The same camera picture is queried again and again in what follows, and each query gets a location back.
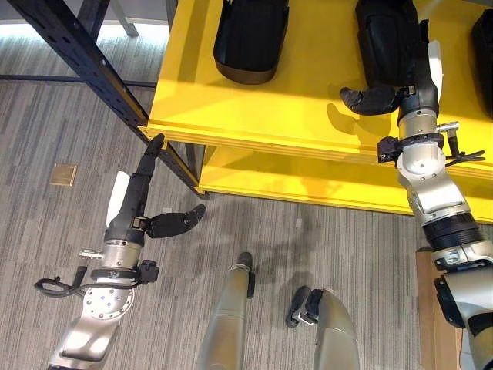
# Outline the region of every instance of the yellow shelving unit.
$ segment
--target yellow shelving unit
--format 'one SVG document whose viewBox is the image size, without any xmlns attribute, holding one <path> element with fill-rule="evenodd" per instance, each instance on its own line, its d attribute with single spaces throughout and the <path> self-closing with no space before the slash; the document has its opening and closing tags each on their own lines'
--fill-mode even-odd
<svg viewBox="0 0 493 370">
<path fill-rule="evenodd" d="M 491 187 L 454 176 L 476 220 L 493 221 Z M 304 203 L 412 214 L 392 165 L 370 166 L 208 146 L 200 188 Z"/>
<path fill-rule="evenodd" d="M 420 14 L 431 3 L 415 1 Z M 268 83 L 244 86 L 214 64 L 222 1 L 180 0 L 149 124 L 141 130 L 148 137 L 164 133 L 169 141 L 209 145 L 201 190 L 409 213 L 395 170 L 375 166 L 377 142 L 398 134 L 396 113 L 358 116 L 339 98 L 343 86 L 366 86 L 355 4 L 291 0 L 277 74 Z M 470 203 L 477 201 L 481 220 L 493 222 L 493 124 L 481 107 L 469 40 L 484 9 L 442 2 L 431 13 L 430 37 L 441 42 L 443 57 L 439 122 L 461 122 L 463 150 L 487 150 L 486 161 L 453 166 L 450 173 Z M 241 165 L 226 163 L 228 157 L 242 158 Z M 383 201 L 381 191 L 393 196 Z"/>
</svg>

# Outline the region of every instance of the robotic hand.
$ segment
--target robotic hand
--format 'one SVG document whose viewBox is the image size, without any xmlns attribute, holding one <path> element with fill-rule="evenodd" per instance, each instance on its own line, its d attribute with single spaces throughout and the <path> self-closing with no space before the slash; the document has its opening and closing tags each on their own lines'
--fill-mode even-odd
<svg viewBox="0 0 493 370">
<path fill-rule="evenodd" d="M 412 0 L 360 0 L 356 13 L 370 88 L 343 88 L 341 98 L 361 115 L 400 109 L 399 138 L 379 142 L 378 162 L 395 162 L 435 265 L 444 272 L 434 282 L 444 316 L 469 331 L 475 367 L 493 368 L 493 244 L 482 237 L 471 208 L 446 171 L 456 163 L 483 160 L 484 151 L 461 152 L 458 123 L 437 124 L 439 44 L 428 41 L 428 21 L 418 22 Z M 448 134 L 450 156 L 443 151 L 443 132 Z"/>
<path fill-rule="evenodd" d="M 119 173 L 110 200 L 104 251 L 84 250 L 79 256 L 101 260 L 91 273 L 96 283 L 81 285 L 86 266 L 79 266 L 72 285 L 59 277 L 41 279 L 35 288 L 51 298 L 77 294 L 83 297 L 82 315 L 70 325 L 49 362 L 49 370 L 100 370 L 115 340 L 119 321 L 135 301 L 135 288 L 156 281 L 159 267 L 155 261 L 139 264 L 144 234 L 151 238 L 172 237 L 195 227 L 206 208 L 195 207 L 184 214 L 144 217 L 149 183 L 155 159 L 163 147 L 159 134 L 149 143 L 136 173 Z M 58 289 L 47 288 L 48 285 Z"/>
</svg>

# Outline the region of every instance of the gray carpet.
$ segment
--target gray carpet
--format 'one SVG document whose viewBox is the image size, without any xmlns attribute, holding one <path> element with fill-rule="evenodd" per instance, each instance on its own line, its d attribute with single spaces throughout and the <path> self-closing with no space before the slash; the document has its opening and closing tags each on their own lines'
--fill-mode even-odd
<svg viewBox="0 0 493 370">
<path fill-rule="evenodd" d="M 157 78 L 163 40 L 100 42 L 124 79 Z M 40 41 L 0 37 L 0 55 L 0 74 L 69 74 Z M 148 109 L 153 91 L 134 93 Z M 116 171 L 132 172 L 144 145 L 81 84 L 0 82 L 0 117 L 0 363 L 44 369 L 81 301 L 46 298 L 32 284 L 56 274 L 71 281 L 78 251 L 102 246 Z M 79 165 L 74 187 L 49 185 L 54 162 Z M 148 215 L 198 203 L 157 166 Z M 193 369 L 241 251 L 253 254 L 257 273 L 245 369 L 312 368 L 315 329 L 283 324 L 301 284 L 333 288 L 347 305 L 362 368 L 419 368 L 414 251 L 424 238 L 412 217 L 220 194 L 205 203 L 192 232 L 147 241 L 143 257 L 158 261 L 159 280 L 138 288 L 105 369 Z"/>
</svg>

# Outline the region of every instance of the black cable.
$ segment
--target black cable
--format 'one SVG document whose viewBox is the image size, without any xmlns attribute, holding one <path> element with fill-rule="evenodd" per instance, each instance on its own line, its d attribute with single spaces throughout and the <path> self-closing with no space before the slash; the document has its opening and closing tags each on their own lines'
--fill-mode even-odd
<svg viewBox="0 0 493 370">
<path fill-rule="evenodd" d="M 44 284 L 49 284 L 49 285 L 54 285 L 56 287 L 61 288 L 61 291 L 55 290 L 55 289 L 48 289 L 44 287 Z M 72 285 L 68 285 L 65 283 L 62 283 L 60 281 L 60 277 L 57 276 L 55 279 L 48 279 L 48 278 L 43 278 L 39 279 L 35 284 L 34 288 L 47 297 L 50 298 L 64 298 L 68 297 L 72 294 L 77 294 L 79 296 L 83 296 L 82 292 L 86 288 L 107 288 L 107 289 L 133 289 L 141 285 L 141 281 L 137 281 L 135 284 L 132 285 L 119 285 L 119 284 L 105 284 L 105 283 L 92 283 L 92 284 L 85 284 L 81 285 L 79 287 L 73 287 Z"/>
<path fill-rule="evenodd" d="M 460 152 L 458 156 L 448 156 L 447 159 L 452 161 L 445 164 L 445 166 L 450 167 L 463 162 L 480 162 L 482 160 L 485 160 L 485 158 L 482 156 L 483 154 L 485 154 L 484 150 L 479 150 L 478 152 L 474 152 L 471 154 Z"/>
</svg>

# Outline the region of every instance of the metal floor plate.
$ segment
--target metal floor plate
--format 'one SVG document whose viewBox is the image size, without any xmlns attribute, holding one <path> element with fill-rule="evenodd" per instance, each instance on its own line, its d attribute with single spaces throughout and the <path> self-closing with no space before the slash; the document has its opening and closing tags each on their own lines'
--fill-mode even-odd
<svg viewBox="0 0 493 370">
<path fill-rule="evenodd" d="M 51 185 L 71 187 L 74 184 L 76 173 L 76 164 L 55 163 L 49 183 Z"/>
</svg>

